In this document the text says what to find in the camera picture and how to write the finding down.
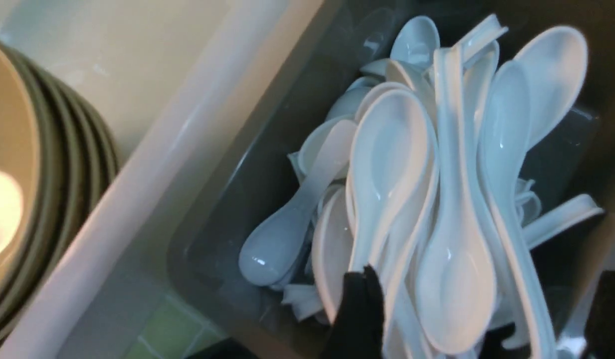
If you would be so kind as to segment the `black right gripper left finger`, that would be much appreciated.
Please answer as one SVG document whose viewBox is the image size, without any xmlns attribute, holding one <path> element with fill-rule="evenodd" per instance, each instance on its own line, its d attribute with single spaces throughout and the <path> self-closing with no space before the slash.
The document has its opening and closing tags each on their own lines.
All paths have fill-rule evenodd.
<svg viewBox="0 0 615 359">
<path fill-rule="evenodd" d="M 343 277 L 342 299 L 323 359 L 380 359 L 385 326 L 385 296 L 374 268 Z"/>
</svg>

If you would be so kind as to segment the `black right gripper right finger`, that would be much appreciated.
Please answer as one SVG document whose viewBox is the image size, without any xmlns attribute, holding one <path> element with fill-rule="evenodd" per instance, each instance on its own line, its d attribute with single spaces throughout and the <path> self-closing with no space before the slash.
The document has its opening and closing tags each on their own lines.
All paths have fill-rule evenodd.
<svg viewBox="0 0 615 359">
<path fill-rule="evenodd" d="M 584 359 L 615 359 L 615 271 L 604 271 L 585 327 Z"/>
</svg>

